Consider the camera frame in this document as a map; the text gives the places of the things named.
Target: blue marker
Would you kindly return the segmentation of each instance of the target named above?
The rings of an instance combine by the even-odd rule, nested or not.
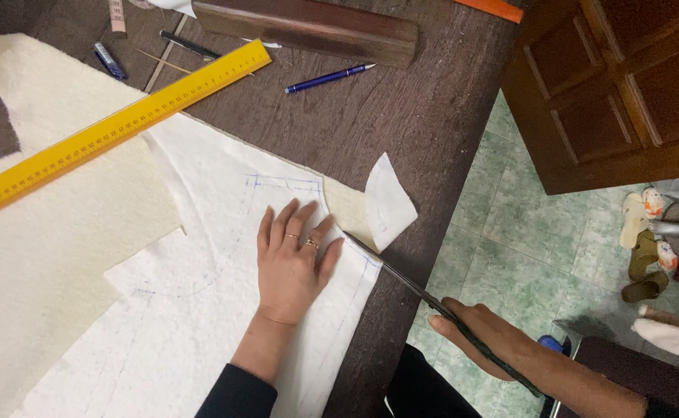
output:
[[[117,62],[112,59],[112,55],[107,52],[102,43],[94,44],[94,54],[97,55],[99,61],[103,63],[105,70],[107,70],[110,75],[112,75],[112,77],[115,77],[118,80],[125,80],[128,78],[128,76],[122,72],[120,65],[118,65]]]
[[[339,80],[340,78],[345,78],[345,77],[351,76],[353,74],[362,73],[363,71],[365,71],[367,69],[372,69],[376,65],[377,64],[358,65],[357,67],[353,67],[351,69],[346,69],[346,70],[343,70],[343,71],[337,71],[337,72],[332,73],[332,74],[322,75],[321,77],[317,77],[313,80],[299,82],[295,86],[288,87],[285,90],[285,92],[286,93],[295,93],[298,90],[308,89],[310,87],[318,86],[319,84],[324,84],[325,82]]]

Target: dark wooden table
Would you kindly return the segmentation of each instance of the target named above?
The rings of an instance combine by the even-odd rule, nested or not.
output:
[[[99,0],[3,0],[22,18],[0,14],[0,33],[23,31],[102,70],[92,45],[102,40],[143,89],[180,14],[139,10],[125,3],[128,39],[113,39],[107,2]],[[274,62],[186,111],[267,151],[309,166],[363,190],[376,160],[387,152],[419,218],[384,256],[420,285],[435,263],[466,174],[484,131],[511,50],[516,25],[452,0],[356,0],[338,2],[420,23],[417,57],[406,70],[376,67],[356,77],[298,94],[283,89],[357,62],[283,48]],[[182,37],[218,53],[242,41],[204,33],[190,19]],[[185,69],[200,57],[175,47],[168,60]],[[182,73],[165,67],[156,89]],[[0,104],[0,156],[16,149]],[[329,398],[325,416],[373,416],[382,403],[419,299],[386,272],[360,318]]]

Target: scissor blade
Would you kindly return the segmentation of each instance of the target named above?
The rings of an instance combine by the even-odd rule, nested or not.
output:
[[[417,283],[412,281],[409,277],[407,277],[404,273],[401,271],[398,271],[395,269],[389,262],[386,260],[383,260],[383,257],[375,251],[373,251],[372,248],[368,247],[363,241],[360,241],[356,236],[349,232],[345,232],[347,236],[350,237],[353,242],[358,244],[362,249],[364,249],[368,254],[371,254],[373,257],[377,258],[379,261],[383,263],[383,268],[384,270],[388,271],[391,273],[392,276],[397,278],[401,283],[403,283],[406,287],[408,287],[410,290],[412,290],[415,295],[419,296],[422,298],[422,300],[425,301],[432,309],[435,309],[436,311],[440,312],[446,319],[448,320],[455,320],[456,318],[453,313],[448,310],[442,303],[440,303],[440,300],[438,300],[436,297],[432,296],[431,294],[427,293],[426,290],[422,289]]]

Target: slipper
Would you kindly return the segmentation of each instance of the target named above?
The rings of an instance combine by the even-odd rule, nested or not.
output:
[[[623,248],[635,247],[636,237],[648,226],[650,221],[646,217],[646,208],[641,195],[629,194],[623,200],[623,228],[618,243]]]
[[[678,268],[678,256],[665,241],[657,242],[657,255],[660,261],[660,267],[666,272],[670,272]]]
[[[644,201],[644,209],[646,210],[646,217],[654,219],[662,214],[662,208],[665,205],[662,195],[654,187],[647,187],[641,192],[642,200]]]
[[[629,261],[629,279],[632,282],[642,281],[646,277],[646,268],[657,261],[657,242],[651,231],[642,231],[636,239],[636,246],[631,250]]]
[[[669,278],[664,271],[649,273],[644,280],[632,283],[621,290],[624,302],[634,303],[644,299],[656,299],[667,288]]]

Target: dark sleeve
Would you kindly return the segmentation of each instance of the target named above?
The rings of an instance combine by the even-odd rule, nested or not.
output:
[[[679,409],[656,398],[647,398],[644,418],[679,418]]]
[[[195,418],[269,418],[277,397],[269,383],[226,365]]]

